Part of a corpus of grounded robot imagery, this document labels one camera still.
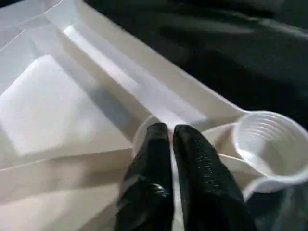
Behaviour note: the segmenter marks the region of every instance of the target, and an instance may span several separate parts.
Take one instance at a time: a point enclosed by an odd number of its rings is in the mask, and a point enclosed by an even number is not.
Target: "white plastic tray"
[[[148,116],[204,131],[246,113],[80,0],[1,9],[0,73],[0,230],[91,230]]]

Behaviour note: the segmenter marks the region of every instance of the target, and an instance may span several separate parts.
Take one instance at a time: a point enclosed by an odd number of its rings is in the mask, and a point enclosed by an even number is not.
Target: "white plastic cup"
[[[308,180],[308,134],[295,121],[274,112],[250,112],[232,132],[238,155],[262,177],[244,189],[271,193]]]

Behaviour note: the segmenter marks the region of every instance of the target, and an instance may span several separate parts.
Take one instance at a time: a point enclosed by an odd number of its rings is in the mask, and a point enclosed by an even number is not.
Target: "white surface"
[[[96,230],[91,227],[103,226],[115,211],[106,208],[116,199],[122,177],[119,171],[20,186],[1,198],[0,230]]]
[[[93,83],[92,87],[95,91],[97,85]],[[105,96],[102,100],[111,100],[103,90],[101,95]],[[126,111],[113,110],[116,120],[129,123]],[[1,95],[0,112],[2,130],[19,156],[74,143],[84,147],[63,154],[130,147],[104,111],[50,55],[36,59]]]

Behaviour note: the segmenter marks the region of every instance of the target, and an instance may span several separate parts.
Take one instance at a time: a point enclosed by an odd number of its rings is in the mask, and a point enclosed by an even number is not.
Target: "cup rim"
[[[292,175],[270,175],[267,174],[265,172],[263,172],[260,169],[255,168],[255,166],[244,156],[242,155],[242,152],[240,152],[240,148],[239,148],[239,142],[238,142],[238,133],[240,130],[240,125],[247,120],[249,117],[254,116],[256,114],[260,114],[260,115],[271,115],[271,116],[278,116],[279,118],[282,118],[286,121],[288,121],[290,124],[292,124],[297,131],[299,131],[301,133],[302,136],[304,136],[306,142],[308,142],[308,133],[307,131],[297,122],[295,122],[294,120],[292,120],[291,118],[288,118],[282,114],[276,113],[276,112],[271,112],[271,111],[252,111],[249,112],[247,114],[245,114],[244,116],[240,117],[237,121],[237,123],[235,124],[233,130],[232,130],[232,134],[231,134],[231,139],[232,139],[232,143],[234,145],[234,148],[236,150],[236,152],[238,153],[238,155],[250,166],[252,167],[254,170],[256,170],[257,172],[261,173],[263,176],[267,177],[268,179],[272,179],[275,181],[279,181],[279,182],[284,182],[284,183],[293,183],[293,184],[297,184],[297,183],[301,183],[305,180],[308,179],[308,162],[306,163],[306,165],[299,170],[297,173],[292,174]]]

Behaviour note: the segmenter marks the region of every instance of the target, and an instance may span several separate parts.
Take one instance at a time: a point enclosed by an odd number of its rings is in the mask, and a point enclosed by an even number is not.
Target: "black cloth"
[[[236,105],[275,111],[308,129],[308,1],[86,2]],[[307,189],[254,194],[247,204],[258,228],[308,230]]]
[[[22,0],[2,0],[0,2],[0,7],[8,6],[8,5],[20,2],[20,1],[22,1]]]

